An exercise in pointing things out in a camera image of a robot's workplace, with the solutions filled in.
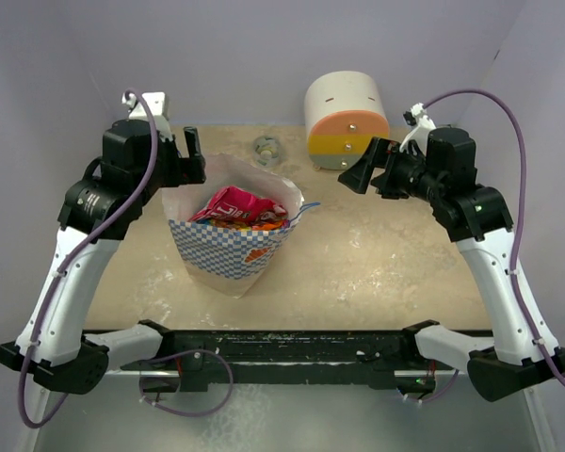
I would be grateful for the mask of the pink REAL crisps bag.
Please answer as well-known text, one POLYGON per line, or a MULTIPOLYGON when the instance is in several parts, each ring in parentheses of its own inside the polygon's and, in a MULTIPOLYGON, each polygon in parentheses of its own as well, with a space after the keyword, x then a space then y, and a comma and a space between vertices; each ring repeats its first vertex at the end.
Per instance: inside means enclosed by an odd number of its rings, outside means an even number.
POLYGON ((225 186, 188 220, 199 222, 215 219, 252 224, 260 221, 286 219, 287 216, 287 210, 269 198, 258 197, 236 186, 225 186))

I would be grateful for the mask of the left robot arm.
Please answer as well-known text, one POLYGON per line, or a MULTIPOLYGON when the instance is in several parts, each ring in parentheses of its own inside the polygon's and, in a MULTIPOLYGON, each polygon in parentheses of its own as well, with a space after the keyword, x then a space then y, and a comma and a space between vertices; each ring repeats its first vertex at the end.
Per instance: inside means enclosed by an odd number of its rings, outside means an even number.
POLYGON ((170 331, 151 320, 104 334, 83 329, 108 262, 152 196, 163 187, 204 183, 197 129, 185 128, 184 137, 187 156, 173 138, 152 138, 147 121, 116 121, 105 131, 102 154, 66 192, 38 304, 20 337, 0 345, 1 364, 47 390, 72 395, 90 392, 107 371, 130 363, 171 365, 170 331))

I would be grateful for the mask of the checkered paper bag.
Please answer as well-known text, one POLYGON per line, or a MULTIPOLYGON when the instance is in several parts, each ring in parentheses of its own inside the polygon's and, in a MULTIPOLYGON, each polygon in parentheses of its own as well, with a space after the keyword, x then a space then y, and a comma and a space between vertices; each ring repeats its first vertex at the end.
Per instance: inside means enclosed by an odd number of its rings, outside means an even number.
POLYGON ((239 298, 258 280, 276 251, 299 225, 306 204, 290 180, 229 154, 208 155, 206 182, 162 190, 169 229, 189 276, 219 292, 239 298), (270 231, 235 230, 193 221, 217 191, 228 187, 271 199, 287 212, 287 222, 270 231))

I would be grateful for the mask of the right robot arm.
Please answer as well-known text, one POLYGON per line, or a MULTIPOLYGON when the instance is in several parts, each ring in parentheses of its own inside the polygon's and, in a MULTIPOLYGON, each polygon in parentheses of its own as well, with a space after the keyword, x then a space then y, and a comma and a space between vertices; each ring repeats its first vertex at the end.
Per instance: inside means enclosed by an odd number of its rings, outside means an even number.
POLYGON ((478 339, 436 321, 404 330, 401 361, 421 368, 430 360, 465 372, 476 391, 494 402, 565 372, 565 347, 547 328, 522 267, 512 262, 513 221, 503 195, 476 182, 476 144, 459 128, 436 128, 427 147, 374 137, 339 183, 383 199, 427 202, 467 263, 492 326, 478 339))

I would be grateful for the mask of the orange snack packet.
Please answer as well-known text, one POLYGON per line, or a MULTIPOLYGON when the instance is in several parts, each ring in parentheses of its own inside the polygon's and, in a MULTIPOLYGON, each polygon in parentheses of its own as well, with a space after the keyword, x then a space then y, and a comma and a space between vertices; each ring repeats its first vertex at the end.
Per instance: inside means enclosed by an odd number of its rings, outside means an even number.
POLYGON ((265 212, 254 219, 220 216, 201 220, 201 224, 236 231, 274 231, 285 228, 288 223, 287 214, 277 215, 273 212, 265 212))

